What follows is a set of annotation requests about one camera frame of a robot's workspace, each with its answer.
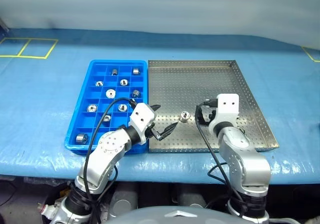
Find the blue plastic tray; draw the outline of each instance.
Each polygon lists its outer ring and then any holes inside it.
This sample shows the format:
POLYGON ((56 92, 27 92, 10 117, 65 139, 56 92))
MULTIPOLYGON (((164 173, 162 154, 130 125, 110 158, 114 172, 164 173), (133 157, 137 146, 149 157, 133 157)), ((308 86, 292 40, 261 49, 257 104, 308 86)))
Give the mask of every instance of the blue plastic tray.
MULTIPOLYGON (((84 155, 87 153, 91 137, 95 131, 96 125, 101 119, 108 105, 116 98, 128 97, 131 98, 133 90, 140 91, 140 98, 135 99, 137 103, 148 102, 148 67, 145 61, 137 60, 93 60, 91 61, 86 73, 76 108, 74 110, 66 139, 65 147, 76 154, 84 155), (133 68, 139 68, 140 74, 133 75, 133 68), (117 69, 118 75, 112 76, 112 70, 117 69), (121 86, 120 80, 127 79, 128 85, 121 86), (103 86, 96 86, 97 81, 103 81, 103 86), (108 89, 115 90, 115 98, 109 99, 106 97, 108 89), (87 112, 87 107, 90 104, 97 105, 96 112, 87 112), (76 136, 80 133, 88 135, 88 141, 85 145, 76 143, 76 136)), ((119 101, 110 109, 108 115, 111 116, 111 121, 103 122, 99 128, 96 139, 94 140, 93 150, 96 148, 99 138, 108 131, 117 130, 121 125, 127 126, 132 108, 127 101, 119 101), (120 112, 119 104, 126 104, 128 110, 120 112)), ((142 153, 147 149, 147 144, 134 145, 127 153, 142 153)))

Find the yellow tape line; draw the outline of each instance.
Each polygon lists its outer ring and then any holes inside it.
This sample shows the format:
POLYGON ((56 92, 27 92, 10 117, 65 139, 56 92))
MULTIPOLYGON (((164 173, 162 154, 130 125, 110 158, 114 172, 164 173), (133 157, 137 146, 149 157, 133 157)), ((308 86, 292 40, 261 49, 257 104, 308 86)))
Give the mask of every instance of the yellow tape line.
POLYGON ((315 59, 311 56, 311 54, 309 54, 309 52, 305 49, 306 47, 301 46, 301 48, 302 48, 303 51, 309 56, 309 58, 310 58, 312 61, 314 61, 314 62, 316 62, 316 63, 320 63, 320 60, 315 60, 315 59))
POLYGON ((30 43, 31 40, 28 40, 25 45, 22 47, 22 49, 19 51, 19 53, 17 54, 18 56, 20 56, 22 54, 22 52, 25 50, 25 48, 27 47, 27 45, 30 43))
POLYGON ((27 40, 27 42, 24 44, 24 46, 21 48, 21 50, 19 51, 19 53, 17 55, 0 55, 0 57, 2 57, 2 58, 29 58, 29 59, 41 59, 41 60, 46 60, 48 58, 48 56, 51 54, 52 50, 54 50, 56 44, 59 41, 58 39, 45 39, 45 38, 18 38, 18 37, 17 38, 7 38, 7 37, 5 37, 0 41, 0 44, 2 44, 5 40, 27 40), (26 49, 26 47, 28 46, 28 44, 32 40, 54 41, 54 43, 45 56, 21 55, 23 53, 23 51, 26 49))

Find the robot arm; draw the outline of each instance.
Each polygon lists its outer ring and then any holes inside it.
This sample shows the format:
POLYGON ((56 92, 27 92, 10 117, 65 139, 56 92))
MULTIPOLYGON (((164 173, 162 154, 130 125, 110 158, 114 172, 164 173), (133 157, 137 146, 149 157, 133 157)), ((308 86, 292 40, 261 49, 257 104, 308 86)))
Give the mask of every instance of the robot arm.
MULTIPOLYGON (((254 145, 237 128, 239 96, 219 94, 217 100, 209 100, 205 104, 216 108, 208 124, 209 132, 218 138, 220 154, 229 166, 229 181, 232 188, 246 203, 247 210, 242 218, 255 223, 268 222, 265 200, 271 169, 266 158, 256 152, 254 145)), ((231 198, 227 205, 231 214, 240 215, 240 202, 231 198)))
MULTIPOLYGON (((103 193, 115 164, 131 149, 134 144, 144 144, 154 136, 163 139, 170 135, 177 123, 168 126, 163 133, 154 130, 155 110, 160 105, 149 106, 138 103, 130 116, 129 127, 105 133, 98 140, 96 149, 90 154, 87 164, 87 181, 90 194, 95 199, 103 193)), ((50 224, 87 223, 91 217, 91 203, 85 191, 83 170, 85 164, 71 184, 72 191, 61 202, 45 205, 41 214, 51 219, 50 224)))

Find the silver robot arm segment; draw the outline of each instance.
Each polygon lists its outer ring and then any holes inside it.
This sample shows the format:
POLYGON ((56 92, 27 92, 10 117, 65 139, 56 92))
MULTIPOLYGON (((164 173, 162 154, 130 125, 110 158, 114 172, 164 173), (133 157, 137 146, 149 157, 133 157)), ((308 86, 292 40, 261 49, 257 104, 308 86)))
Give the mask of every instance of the silver robot arm segment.
MULTIPOLYGON (((243 219, 254 223, 268 223, 265 211, 266 195, 271 177, 271 168, 266 158, 255 150, 254 145, 237 127, 239 114, 239 96, 237 94, 219 94, 214 103, 209 132, 216 135, 222 158, 229 166, 231 186, 246 202, 243 219)), ((234 198, 228 201, 231 214, 240 215, 241 203, 234 198)))
MULTIPOLYGON (((155 118, 156 114, 149 105, 138 103, 135 107, 130 116, 129 126, 136 131, 140 144, 145 144, 147 141, 144 133, 153 124, 155 118)), ((96 149, 90 155, 87 167, 87 179, 91 194, 103 192, 114 165, 124 156, 126 151, 131 149, 131 146, 132 139, 126 129, 108 132, 100 137, 96 149)), ((84 165, 75 179, 76 187, 83 192, 85 192, 84 165)))

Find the black cable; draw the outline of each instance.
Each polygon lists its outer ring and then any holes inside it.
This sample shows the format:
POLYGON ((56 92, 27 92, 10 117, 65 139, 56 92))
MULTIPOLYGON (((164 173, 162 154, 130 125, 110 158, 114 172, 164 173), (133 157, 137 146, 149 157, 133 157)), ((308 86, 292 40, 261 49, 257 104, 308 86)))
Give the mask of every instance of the black cable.
POLYGON ((118 98, 118 99, 115 99, 115 100, 113 100, 110 104, 109 104, 109 106, 107 107, 107 109, 105 110, 105 112, 103 113, 103 115, 102 115, 102 117, 101 117, 101 119, 100 119, 100 121, 98 122, 98 125, 96 126, 96 128, 95 128, 95 130, 94 130, 94 134, 92 135, 92 138, 91 138, 91 141, 90 141, 90 144, 89 144, 89 147, 88 147, 88 152, 86 153, 86 160, 85 160, 85 164, 84 164, 84 167, 83 167, 83 176, 84 176, 84 178, 83 178, 83 182, 84 182, 84 187, 85 187, 85 189, 86 189, 86 195, 87 195, 87 198, 90 200, 90 202, 91 202, 91 207, 92 207, 92 211, 93 211, 93 213, 96 215, 96 218, 97 218, 97 221, 98 221, 98 223, 100 224, 101 223, 101 219, 100 219, 100 216, 99 216, 99 214, 98 214, 98 211, 97 211, 97 207, 96 207, 96 204, 95 204, 95 201, 93 200, 93 198, 92 198, 92 196, 91 196, 91 194, 90 194, 90 191, 89 191, 89 186, 88 186, 88 179, 87 179, 87 170, 88 170, 88 162, 89 162, 89 157, 90 157, 90 154, 91 154, 91 150, 92 150, 92 146, 93 146, 93 144, 94 144, 94 142, 95 142, 95 137, 96 137, 96 135, 97 135, 97 132, 98 132, 98 130, 99 130, 99 128, 100 128, 100 126, 101 126, 101 124, 102 124, 102 122, 103 122, 103 120, 104 120, 104 117, 107 115, 107 113, 108 113, 108 111, 109 111, 109 109, 112 107, 112 105, 114 105, 116 102, 118 102, 118 101, 120 101, 120 100, 127 100, 127 101, 129 101, 129 102, 131 102, 131 100, 129 99, 129 98, 118 98))
POLYGON ((7 180, 2 180, 2 181, 0 181, 0 183, 7 183, 14 189, 13 192, 11 193, 11 195, 9 196, 9 198, 7 200, 5 200, 3 203, 0 204, 0 206, 3 206, 4 204, 6 204, 8 201, 11 200, 11 198, 13 197, 13 195, 17 191, 17 187, 15 185, 13 185, 10 181, 7 181, 7 180))
POLYGON ((216 169, 217 167, 218 167, 218 165, 215 165, 214 167, 212 167, 212 168, 208 171, 207 175, 210 176, 210 177, 212 177, 213 179, 216 179, 216 180, 222 182, 223 184, 226 184, 225 180, 223 180, 223 179, 221 179, 221 178, 219 178, 219 177, 211 174, 211 172, 213 172, 214 169, 216 169))
POLYGON ((118 177, 118 168, 116 166, 114 166, 114 170, 115 170, 115 175, 114 178, 112 179, 112 181, 110 181, 110 183, 106 186, 106 188, 104 189, 104 191, 101 193, 101 195, 98 197, 97 202, 99 202, 102 197, 106 194, 106 192, 110 189, 110 187, 113 185, 113 183, 116 181, 117 177, 118 177))
POLYGON ((228 197, 229 197, 229 194, 220 195, 220 196, 218 196, 217 198, 209 201, 208 204, 205 205, 205 208, 211 208, 212 205, 213 205, 214 203, 216 203, 218 200, 223 200, 223 199, 226 199, 226 198, 228 198, 228 197))
MULTIPOLYGON (((235 190, 235 189, 231 186, 230 181, 229 181, 229 179, 228 179, 228 177, 227 177, 224 169, 222 168, 222 166, 221 166, 221 164, 220 164, 220 162, 219 162, 216 154, 214 153, 213 149, 212 149, 211 146, 210 146, 210 143, 209 143, 208 139, 206 138, 204 132, 202 131, 202 129, 201 129, 200 125, 199 125, 198 112, 199 112, 199 110, 200 110, 200 107, 203 106, 203 105, 204 105, 204 103, 201 103, 201 104, 197 105, 196 108, 195 108, 195 109, 196 109, 196 110, 195 110, 196 112, 195 112, 195 114, 194 114, 194 119, 195 119, 195 122, 196 122, 196 123, 195 123, 195 124, 196 124, 196 127, 198 128, 201 137, 203 138, 206 146, 207 146, 208 149, 209 149, 210 154, 212 155, 212 157, 213 157, 216 165, 218 166, 218 168, 219 168, 222 176, 224 177, 225 183, 226 183, 226 185, 227 185, 227 187, 228 187, 228 189, 229 189, 229 196, 231 196, 231 195, 232 195, 232 192, 233 192, 233 193, 235 194, 235 196, 236 196, 242 203, 244 203, 243 198, 240 196, 240 194, 237 192, 237 190, 235 190)), ((245 211, 244 209, 245 209, 245 207, 244 207, 243 205, 241 205, 240 217, 243 216, 244 211, 245 211)))

